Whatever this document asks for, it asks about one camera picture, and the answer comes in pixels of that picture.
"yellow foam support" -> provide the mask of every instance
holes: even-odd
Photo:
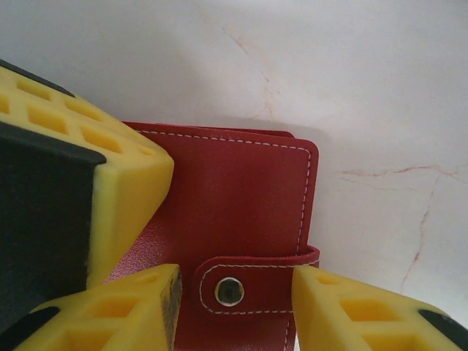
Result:
[[[0,67],[0,121],[103,154],[94,174],[88,286],[103,282],[167,195],[167,152],[80,97]]]
[[[439,309],[318,268],[294,269],[292,307],[301,351],[460,350],[418,313]]]
[[[181,302],[177,265],[160,265],[49,301],[60,312],[15,351],[171,351]]]

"wallet snap button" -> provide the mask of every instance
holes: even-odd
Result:
[[[221,305],[232,307],[244,298],[244,286],[236,278],[229,276],[218,282],[214,295]]]

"red wallet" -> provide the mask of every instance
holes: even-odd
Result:
[[[175,162],[166,200],[109,280],[162,263],[181,266],[176,350],[293,350],[291,278],[319,263],[307,245],[315,144],[288,132],[128,123]],[[218,283],[244,298],[224,306]]]

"wallet strap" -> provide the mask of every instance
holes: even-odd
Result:
[[[318,267],[320,252],[312,246],[307,253],[290,257],[214,257],[195,271],[192,300],[199,310],[218,322],[277,318],[291,314],[291,281],[299,265]],[[235,306],[223,306],[216,299],[216,287],[234,279],[244,296]]]

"black rubber pad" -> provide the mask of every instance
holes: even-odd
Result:
[[[420,309],[419,314],[458,346],[460,350],[468,351],[468,330],[461,324],[450,317],[427,309]]]
[[[59,312],[59,307],[51,306],[27,314],[0,334],[0,351],[13,351]]]
[[[0,333],[86,288],[96,151],[0,122]]]
[[[44,86],[48,86],[49,88],[52,88],[54,90],[60,91],[63,94],[68,95],[69,97],[75,97],[72,93],[70,93],[68,90],[65,88],[62,88],[61,86],[58,86],[57,84],[54,84],[44,78],[39,77],[38,75],[33,75],[32,73],[15,66],[14,64],[11,64],[9,62],[6,62],[0,58],[0,67],[9,69],[10,71],[13,71],[14,73],[18,73],[19,75],[22,75],[24,77],[27,77],[29,79],[32,79],[38,83],[41,83]]]

